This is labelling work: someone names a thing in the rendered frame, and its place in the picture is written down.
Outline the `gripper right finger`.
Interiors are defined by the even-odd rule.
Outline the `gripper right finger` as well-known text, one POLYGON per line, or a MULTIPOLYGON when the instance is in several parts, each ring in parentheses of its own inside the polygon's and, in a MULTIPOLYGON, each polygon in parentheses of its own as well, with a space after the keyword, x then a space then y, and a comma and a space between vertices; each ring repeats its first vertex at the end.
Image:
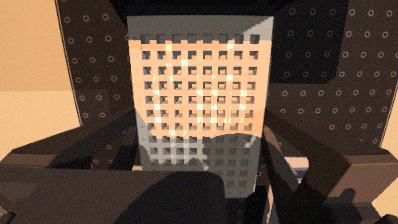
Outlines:
POLYGON ((265 105, 261 146, 279 224, 309 224, 327 205, 371 203, 398 178, 389 151, 265 105), (298 182, 274 132, 308 159, 298 182))

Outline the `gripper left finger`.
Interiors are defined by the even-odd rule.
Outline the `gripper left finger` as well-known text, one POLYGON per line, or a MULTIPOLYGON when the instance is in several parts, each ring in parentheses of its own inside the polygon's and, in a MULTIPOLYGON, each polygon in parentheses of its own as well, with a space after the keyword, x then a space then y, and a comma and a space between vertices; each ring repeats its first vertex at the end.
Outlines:
POLYGON ((139 144, 135 105, 103 119, 12 149, 0 164, 93 170, 93 156, 124 131, 126 134, 108 170, 132 171, 139 144))

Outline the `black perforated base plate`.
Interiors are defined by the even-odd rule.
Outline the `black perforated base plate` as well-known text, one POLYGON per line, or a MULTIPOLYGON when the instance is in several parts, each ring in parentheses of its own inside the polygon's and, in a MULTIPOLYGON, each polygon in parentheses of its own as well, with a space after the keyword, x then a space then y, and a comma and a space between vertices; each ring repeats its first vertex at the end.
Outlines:
MULTIPOLYGON (((135 105, 127 26, 132 0, 54 0, 80 126, 135 105)), ((267 106, 381 147, 398 90, 398 0, 271 0, 267 106)), ((269 176, 226 198, 228 224, 261 224, 269 176)))

